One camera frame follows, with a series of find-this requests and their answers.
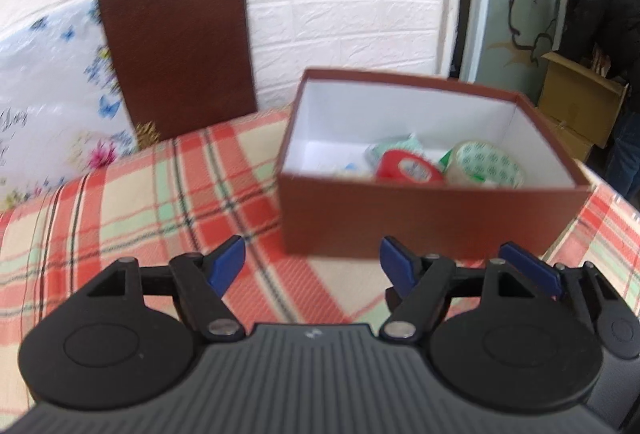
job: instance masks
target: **open cardboard box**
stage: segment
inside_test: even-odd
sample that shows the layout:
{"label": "open cardboard box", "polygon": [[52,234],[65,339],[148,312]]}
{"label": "open cardboard box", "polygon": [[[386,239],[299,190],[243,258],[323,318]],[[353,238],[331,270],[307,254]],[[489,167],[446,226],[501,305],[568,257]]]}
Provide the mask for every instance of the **open cardboard box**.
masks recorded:
{"label": "open cardboard box", "polygon": [[540,110],[598,147],[606,147],[626,88],[558,53],[543,57],[549,66]]}
{"label": "open cardboard box", "polygon": [[[437,161],[487,140],[523,167],[522,188],[344,179],[372,144],[415,133]],[[482,259],[515,241],[543,254],[591,188],[542,117],[518,93],[381,72],[307,70],[276,166],[284,242],[292,254],[371,258],[396,236],[419,254]]]}
{"label": "open cardboard box", "polygon": [[581,137],[574,130],[566,127],[562,122],[557,121],[554,118],[547,117],[544,113],[540,113],[546,124],[551,127],[556,137],[564,145],[567,152],[580,161],[586,161],[591,153],[593,144],[587,141],[586,138]]}

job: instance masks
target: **blue gripper pad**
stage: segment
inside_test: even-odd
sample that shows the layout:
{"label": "blue gripper pad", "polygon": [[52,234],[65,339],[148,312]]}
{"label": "blue gripper pad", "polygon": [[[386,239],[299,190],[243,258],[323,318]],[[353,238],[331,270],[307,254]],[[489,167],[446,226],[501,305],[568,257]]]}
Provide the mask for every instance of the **blue gripper pad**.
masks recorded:
{"label": "blue gripper pad", "polygon": [[550,297],[562,297],[562,283],[558,271],[516,243],[503,244],[498,251],[498,257],[513,265]]}
{"label": "blue gripper pad", "polygon": [[380,243],[380,267],[401,299],[418,284],[414,273],[415,260],[417,257],[392,237],[385,237]]}
{"label": "blue gripper pad", "polygon": [[209,286],[220,298],[236,279],[242,266],[246,248],[241,236],[231,236],[203,260],[204,273]]}

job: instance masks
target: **red plaid fabric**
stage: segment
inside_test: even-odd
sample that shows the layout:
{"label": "red plaid fabric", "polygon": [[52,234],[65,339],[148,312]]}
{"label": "red plaid fabric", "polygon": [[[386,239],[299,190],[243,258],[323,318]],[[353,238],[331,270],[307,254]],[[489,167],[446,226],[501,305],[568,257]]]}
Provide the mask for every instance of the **red plaid fabric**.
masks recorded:
{"label": "red plaid fabric", "polygon": [[[258,113],[160,143],[0,215],[0,428],[32,404],[17,367],[21,339],[124,255],[160,265],[241,234],[247,258],[225,302],[247,328],[363,321],[377,330],[388,316],[388,280],[376,260],[282,250],[273,170],[288,115]],[[638,215],[592,178],[593,196],[545,258],[593,261],[638,312]],[[175,313],[168,298],[147,303]],[[476,303],[456,302],[452,312]]]}

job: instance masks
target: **person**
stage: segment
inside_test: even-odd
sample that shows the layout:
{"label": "person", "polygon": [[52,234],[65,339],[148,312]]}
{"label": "person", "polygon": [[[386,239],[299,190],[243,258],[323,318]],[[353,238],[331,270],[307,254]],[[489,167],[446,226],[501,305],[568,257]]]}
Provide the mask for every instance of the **person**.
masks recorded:
{"label": "person", "polygon": [[580,62],[594,44],[610,58],[607,77],[629,83],[604,177],[628,200],[640,189],[640,0],[567,0],[558,53]]}

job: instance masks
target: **red tape roll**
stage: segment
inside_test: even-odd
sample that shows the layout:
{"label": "red tape roll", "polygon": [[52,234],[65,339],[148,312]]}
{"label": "red tape roll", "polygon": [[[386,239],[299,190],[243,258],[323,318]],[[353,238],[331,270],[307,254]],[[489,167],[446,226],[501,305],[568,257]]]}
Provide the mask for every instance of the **red tape roll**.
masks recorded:
{"label": "red tape roll", "polygon": [[376,178],[428,184],[444,183],[442,173],[417,154],[400,149],[390,149],[382,155]]}

